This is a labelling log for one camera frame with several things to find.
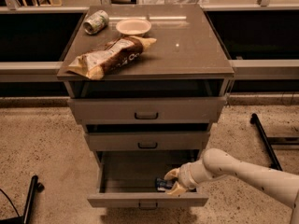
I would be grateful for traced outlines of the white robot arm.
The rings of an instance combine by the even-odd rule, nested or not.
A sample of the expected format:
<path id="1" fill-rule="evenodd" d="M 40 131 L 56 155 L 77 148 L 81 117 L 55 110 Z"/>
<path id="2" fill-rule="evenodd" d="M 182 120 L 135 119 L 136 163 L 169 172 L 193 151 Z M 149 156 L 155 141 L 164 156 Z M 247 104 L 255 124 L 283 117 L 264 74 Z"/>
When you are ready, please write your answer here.
<path id="1" fill-rule="evenodd" d="M 164 180 L 176 179 L 168 194 L 179 196 L 203 182 L 234 176 L 292 210 L 290 224 L 299 224 L 299 176 L 241 161 L 218 149 L 207 149 L 195 162 L 172 169 Z"/>

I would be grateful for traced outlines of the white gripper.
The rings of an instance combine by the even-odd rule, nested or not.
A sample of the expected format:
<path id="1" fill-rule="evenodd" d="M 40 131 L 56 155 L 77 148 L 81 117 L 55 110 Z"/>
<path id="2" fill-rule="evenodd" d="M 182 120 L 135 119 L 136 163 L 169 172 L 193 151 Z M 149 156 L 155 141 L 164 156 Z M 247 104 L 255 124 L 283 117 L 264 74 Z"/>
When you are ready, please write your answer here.
<path id="1" fill-rule="evenodd" d="M 173 187 L 167 192 L 168 195 L 179 196 L 185 193 L 187 189 L 196 189 L 198 187 L 191 174 L 191 165 L 188 162 L 166 173 L 164 180 L 178 179 L 178 182 L 176 181 Z"/>

